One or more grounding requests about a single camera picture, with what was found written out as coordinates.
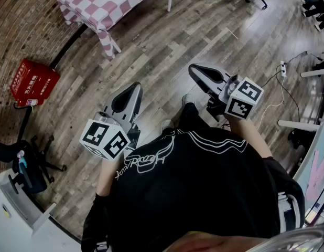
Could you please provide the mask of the red fire equipment box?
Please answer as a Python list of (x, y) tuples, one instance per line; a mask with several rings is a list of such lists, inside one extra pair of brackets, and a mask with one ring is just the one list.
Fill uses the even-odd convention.
[(14, 76), (10, 91), (14, 100), (48, 99), (60, 79), (54, 70), (28, 59), (23, 59)]

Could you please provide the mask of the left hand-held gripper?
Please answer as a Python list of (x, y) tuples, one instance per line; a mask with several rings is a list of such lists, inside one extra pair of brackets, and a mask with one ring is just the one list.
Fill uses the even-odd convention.
[(141, 133), (135, 118), (142, 96), (139, 82), (116, 90), (106, 100), (104, 111), (88, 120), (79, 142), (92, 154), (111, 162), (134, 151)]

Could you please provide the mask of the black trousers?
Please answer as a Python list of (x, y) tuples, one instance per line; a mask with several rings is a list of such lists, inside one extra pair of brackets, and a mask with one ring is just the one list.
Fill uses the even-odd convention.
[(207, 129), (210, 126), (199, 116), (193, 102), (185, 104), (177, 128), (183, 132), (197, 131), (201, 129)]

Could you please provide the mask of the pink checkered tablecloth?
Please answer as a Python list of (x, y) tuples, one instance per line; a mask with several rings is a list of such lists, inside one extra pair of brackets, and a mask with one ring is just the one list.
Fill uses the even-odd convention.
[(143, 0), (57, 0), (68, 25), (87, 25), (98, 36), (109, 60), (121, 49), (109, 30)]

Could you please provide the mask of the white sneaker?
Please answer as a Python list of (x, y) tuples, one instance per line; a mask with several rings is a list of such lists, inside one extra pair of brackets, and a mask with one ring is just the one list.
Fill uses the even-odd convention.
[(188, 103), (193, 103), (195, 104), (195, 100), (194, 100), (194, 97), (192, 96), (191, 93), (188, 93), (188, 94), (185, 94), (183, 97), (182, 97), (182, 106), (184, 107), (186, 104)]
[(172, 132), (174, 130), (174, 124), (172, 120), (164, 120), (161, 123), (161, 133), (169, 133)]

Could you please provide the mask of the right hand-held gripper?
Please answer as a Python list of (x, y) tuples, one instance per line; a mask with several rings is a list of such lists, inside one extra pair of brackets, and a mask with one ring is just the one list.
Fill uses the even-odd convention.
[(227, 82), (219, 95), (209, 99), (207, 111), (216, 119), (227, 114), (247, 120), (259, 103), (264, 90), (248, 77), (230, 77), (214, 65), (193, 64), (188, 68), (190, 77), (203, 91), (219, 91), (220, 82)]

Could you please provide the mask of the blue item on chair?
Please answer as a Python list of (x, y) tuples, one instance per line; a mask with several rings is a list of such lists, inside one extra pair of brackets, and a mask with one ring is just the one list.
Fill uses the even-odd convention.
[(27, 168), (27, 162), (24, 158), (24, 155), (25, 155), (25, 152), (24, 150), (20, 150), (18, 153), (17, 153), (17, 157), (18, 157), (18, 164), (19, 164), (19, 167), (22, 167), (24, 166), (24, 168)]

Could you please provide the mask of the person's right forearm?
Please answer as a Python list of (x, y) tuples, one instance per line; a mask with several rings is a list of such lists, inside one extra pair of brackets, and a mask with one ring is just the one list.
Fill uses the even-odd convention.
[(251, 120), (238, 119), (225, 115), (230, 124), (230, 130), (246, 140), (262, 158), (272, 157), (272, 153)]

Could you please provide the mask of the red fire extinguisher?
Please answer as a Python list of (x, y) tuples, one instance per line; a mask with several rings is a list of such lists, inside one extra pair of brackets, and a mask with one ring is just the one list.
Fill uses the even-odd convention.
[(34, 106), (40, 106), (44, 103), (44, 99), (19, 99), (15, 101), (15, 108), (21, 109), (25, 107), (34, 107)]

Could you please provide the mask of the person's left forearm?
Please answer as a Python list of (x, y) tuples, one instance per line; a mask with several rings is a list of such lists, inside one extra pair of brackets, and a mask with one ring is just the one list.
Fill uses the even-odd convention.
[(118, 170), (119, 161), (110, 162), (102, 160), (101, 170), (96, 185), (96, 194), (101, 197), (108, 196)]

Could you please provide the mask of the white desk with black edge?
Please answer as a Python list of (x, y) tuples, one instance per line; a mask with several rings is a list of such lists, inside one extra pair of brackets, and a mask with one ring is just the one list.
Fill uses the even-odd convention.
[(81, 252), (80, 244), (52, 217), (56, 203), (42, 211), (17, 185), (12, 169), (0, 173), (0, 252)]

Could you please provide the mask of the black printed t-shirt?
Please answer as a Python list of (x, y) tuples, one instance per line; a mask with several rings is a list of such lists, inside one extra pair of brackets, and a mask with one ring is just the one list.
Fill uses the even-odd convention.
[(177, 129), (127, 156), (109, 195), (95, 197), (81, 249), (163, 252), (190, 231), (271, 238), (282, 195), (304, 216), (300, 185), (272, 157), (227, 130)]

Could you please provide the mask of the pastel printed board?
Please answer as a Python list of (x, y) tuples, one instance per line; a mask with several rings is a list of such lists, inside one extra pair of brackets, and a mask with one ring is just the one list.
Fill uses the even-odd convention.
[(294, 180), (303, 191), (305, 209), (312, 208), (324, 189), (324, 123), (319, 125)]

